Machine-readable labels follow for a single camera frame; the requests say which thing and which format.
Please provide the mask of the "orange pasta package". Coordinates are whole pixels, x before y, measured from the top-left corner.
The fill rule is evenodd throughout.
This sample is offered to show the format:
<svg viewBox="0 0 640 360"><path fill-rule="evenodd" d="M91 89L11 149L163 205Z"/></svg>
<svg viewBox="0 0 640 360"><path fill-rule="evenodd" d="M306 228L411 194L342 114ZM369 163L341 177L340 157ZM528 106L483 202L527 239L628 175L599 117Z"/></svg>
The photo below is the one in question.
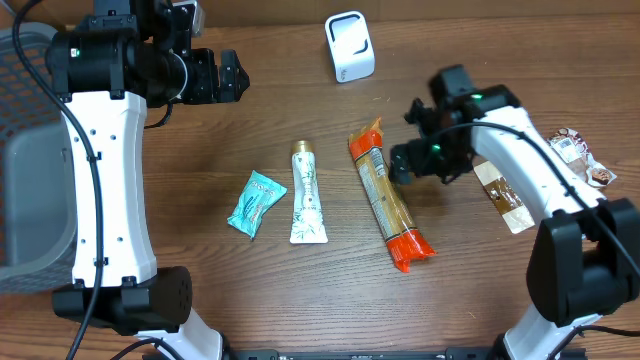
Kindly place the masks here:
<svg viewBox="0 0 640 360"><path fill-rule="evenodd" d="M415 224L406 203L389 180L378 117L348 138L349 150L395 267L410 272L411 262L437 252Z"/></svg>

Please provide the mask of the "teal toilet tissue pack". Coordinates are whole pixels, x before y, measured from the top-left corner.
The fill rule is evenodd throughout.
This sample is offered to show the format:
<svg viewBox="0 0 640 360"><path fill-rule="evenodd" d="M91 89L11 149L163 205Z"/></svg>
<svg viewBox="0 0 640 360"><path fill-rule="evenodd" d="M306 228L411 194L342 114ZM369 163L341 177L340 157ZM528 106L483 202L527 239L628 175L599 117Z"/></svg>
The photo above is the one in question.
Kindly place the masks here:
<svg viewBox="0 0 640 360"><path fill-rule="evenodd" d="M227 223L253 240L264 214L287 193L287 189L256 171L251 173Z"/></svg>

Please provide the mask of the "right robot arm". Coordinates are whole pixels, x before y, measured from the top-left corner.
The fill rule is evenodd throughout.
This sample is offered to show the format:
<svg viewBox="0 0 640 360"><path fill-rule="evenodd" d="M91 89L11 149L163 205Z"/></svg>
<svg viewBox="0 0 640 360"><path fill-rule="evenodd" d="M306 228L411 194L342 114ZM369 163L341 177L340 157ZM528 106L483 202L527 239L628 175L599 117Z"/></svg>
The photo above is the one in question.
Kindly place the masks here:
<svg viewBox="0 0 640 360"><path fill-rule="evenodd" d="M405 115L419 138L391 149L391 182L435 175L449 184L491 162L538 223L526 272L531 303L497 336L484 359L562 359L586 331L611 333L598 320L639 297L639 211L608 200L577 178L538 133L504 85L474 86L461 65L429 81L433 104L415 99Z"/></svg>

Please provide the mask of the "white green tube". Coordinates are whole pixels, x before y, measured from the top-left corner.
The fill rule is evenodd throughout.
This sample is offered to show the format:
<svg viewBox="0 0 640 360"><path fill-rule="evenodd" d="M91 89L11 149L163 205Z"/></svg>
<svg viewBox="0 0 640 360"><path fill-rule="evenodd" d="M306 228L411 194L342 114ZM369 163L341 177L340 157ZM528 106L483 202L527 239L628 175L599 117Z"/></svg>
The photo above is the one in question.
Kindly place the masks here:
<svg viewBox="0 0 640 360"><path fill-rule="evenodd" d="M291 165L294 181L291 244L328 242L319 196L316 160L312 143L300 140L292 146Z"/></svg>

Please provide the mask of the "white brown bread bag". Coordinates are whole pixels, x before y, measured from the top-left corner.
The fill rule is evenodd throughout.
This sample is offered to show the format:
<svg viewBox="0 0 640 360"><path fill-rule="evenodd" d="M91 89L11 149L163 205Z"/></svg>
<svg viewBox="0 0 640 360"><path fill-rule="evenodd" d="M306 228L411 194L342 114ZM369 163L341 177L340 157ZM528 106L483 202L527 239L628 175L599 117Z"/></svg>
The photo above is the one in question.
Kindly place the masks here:
<svg viewBox="0 0 640 360"><path fill-rule="evenodd" d="M577 131L560 128L547 142L576 176L591 187L606 187L617 178L594 159L588 144ZM535 225L527 207L491 162L475 165L474 172L513 234Z"/></svg>

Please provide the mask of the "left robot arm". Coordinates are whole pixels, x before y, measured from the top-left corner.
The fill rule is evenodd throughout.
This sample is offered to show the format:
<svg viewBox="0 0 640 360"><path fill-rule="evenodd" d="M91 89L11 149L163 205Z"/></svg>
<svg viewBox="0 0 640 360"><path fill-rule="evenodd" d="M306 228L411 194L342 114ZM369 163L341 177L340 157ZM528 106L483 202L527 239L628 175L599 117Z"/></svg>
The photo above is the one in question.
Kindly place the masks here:
<svg viewBox="0 0 640 360"><path fill-rule="evenodd" d="M72 279L54 292L54 312L172 359L232 357L193 309L189 271L158 266L145 215L148 110L236 102L249 85L234 51L192 47L204 17L195 1L98 1L46 54L65 106L77 217Z"/></svg>

